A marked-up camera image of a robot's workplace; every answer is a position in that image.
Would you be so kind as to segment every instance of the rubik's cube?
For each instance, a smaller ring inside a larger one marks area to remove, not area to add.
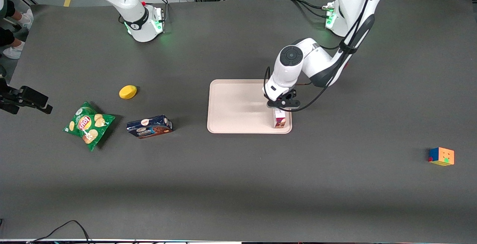
[[[429,162],[439,166],[454,164],[454,151],[443,147],[437,147],[429,151]]]

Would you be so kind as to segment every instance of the small box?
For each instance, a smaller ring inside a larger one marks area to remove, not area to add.
[[[454,164],[454,151],[443,147],[437,147],[429,151],[429,162],[439,166]]]
[[[129,133],[144,139],[172,132],[172,122],[165,115],[158,115],[153,118],[128,122],[126,128]]]
[[[285,118],[285,112],[279,108],[275,108],[273,112],[273,121],[276,129],[282,129],[285,127],[287,119]]]

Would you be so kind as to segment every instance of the black clamp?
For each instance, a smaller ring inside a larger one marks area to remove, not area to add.
[[[139,20],[136,20],[135,22],[128,22],[128,21],[124,21],[127,26],[131,27],[131,29],[133,30],[141,30],[141,28],[143,27],[143,24],[145,24],[147,21],[148,21],[148,18],[149,18],[149,10],[147,8],[145,8],[145,11],[144,11],[144,15],[142,18],[140,18]]]
[[[357,47],[350,47],[344,43],[344,40],[339,43],[339,49],[341,49],[344,54],[355,54],[358,51]]]

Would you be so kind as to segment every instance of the yellow lemon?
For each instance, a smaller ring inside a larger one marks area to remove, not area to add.
[[[125,86],[124,88],[121,88],[121,90],[119,91],[119,97],[121,97],[122,99],[128,100],[134,97],[134,95],[136,95],[137,92],[138,92],[138,88],[136,88],[135,86],[133,85]]]

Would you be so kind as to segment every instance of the white sneaker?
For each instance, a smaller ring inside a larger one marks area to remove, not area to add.
[[[25,45],[25,42],[22,42],[22,44],[19,45],[18,47],[9,47],[3,51],[3,54],[7,58],[17,60],[20,58],[20,55],[22,54],[24,45]]]
[[[22,13],[22,18],[18,22],[29,30],[33,24],[33,13],[31,12],[31,9],[28,9],[27,13]]]

